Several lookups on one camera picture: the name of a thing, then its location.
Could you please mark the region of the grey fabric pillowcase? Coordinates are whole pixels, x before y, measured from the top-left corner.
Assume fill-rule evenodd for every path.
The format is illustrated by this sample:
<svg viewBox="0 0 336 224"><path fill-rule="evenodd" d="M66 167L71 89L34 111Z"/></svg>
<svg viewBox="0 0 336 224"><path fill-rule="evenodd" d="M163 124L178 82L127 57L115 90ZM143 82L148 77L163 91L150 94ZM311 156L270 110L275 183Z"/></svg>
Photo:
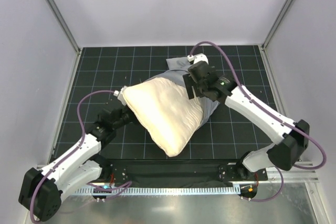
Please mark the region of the grey fabric pillowcase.
<svg viewBox="0 0 336 224"><path fill-rule="evenodd" d="M202 98L193 98L188 99L187 93L186 93L186 85L183 80L183 75L187 74L187 69L194 63L189 62L187 57L182 58L171 58L166 60L168 70L154 75L144 81L143 83L150 82L152 80L157 80L158 78L163 78L165 80L171 81L175 86L182 89L182 91L185 93L184 96L187 100L187 102L197 102L199 103L200 107L202 108L202 116L201 116L201 122L196 127L197 129L203 126L209 119L209 117L213 114L213 112L217 109L219 106L219 102L217 101L211 101L209 98L202 97Z"/></svg>

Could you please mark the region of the cream white pillow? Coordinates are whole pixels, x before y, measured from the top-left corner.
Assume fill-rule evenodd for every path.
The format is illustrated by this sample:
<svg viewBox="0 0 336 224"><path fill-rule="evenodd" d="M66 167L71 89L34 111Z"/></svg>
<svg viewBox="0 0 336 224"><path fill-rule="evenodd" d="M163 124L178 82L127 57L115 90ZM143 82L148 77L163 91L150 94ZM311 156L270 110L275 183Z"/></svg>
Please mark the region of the cream white pillow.
<svg viewBox="0 0 336 224"><path fill-rule="evenodd" d="M178 156L203 123L205 102L166 78L154 78L123 91L126 105L168 157Z"/></svg>

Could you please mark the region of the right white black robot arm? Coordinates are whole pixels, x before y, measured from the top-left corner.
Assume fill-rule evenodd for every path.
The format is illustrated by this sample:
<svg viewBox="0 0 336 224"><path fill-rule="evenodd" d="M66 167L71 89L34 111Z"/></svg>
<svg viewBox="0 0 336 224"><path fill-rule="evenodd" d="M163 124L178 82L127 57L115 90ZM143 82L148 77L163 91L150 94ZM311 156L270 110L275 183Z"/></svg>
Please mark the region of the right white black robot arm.
<svg viewBox="0 0 336 224"><path fill-rule="evenodd" d="M232 76L219 76L205 61L191 65L183 81L189 99L206 97L235 110L262 130L272 144L248 151L234 166L235 174L249 180L255 172L269 167L290 170L308 147L309 124L295 122L261 102Z"/></svg>

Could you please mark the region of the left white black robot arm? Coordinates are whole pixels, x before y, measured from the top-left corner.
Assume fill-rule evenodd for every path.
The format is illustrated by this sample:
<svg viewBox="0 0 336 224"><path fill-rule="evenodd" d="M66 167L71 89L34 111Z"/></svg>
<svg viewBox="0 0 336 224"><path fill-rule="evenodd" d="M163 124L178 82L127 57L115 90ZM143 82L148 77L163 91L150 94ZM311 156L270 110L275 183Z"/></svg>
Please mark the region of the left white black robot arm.
<svg viewBox="0 0 336 224"><path fill-rule="evenodd" d="M42 169L28 170L18 201L30 211L31 221L49 220L65 199L83 185L94 180L108 181L112 164L100 152L116 137L117 129L136 122L128 106L107 106L69 150Z"/></svg>

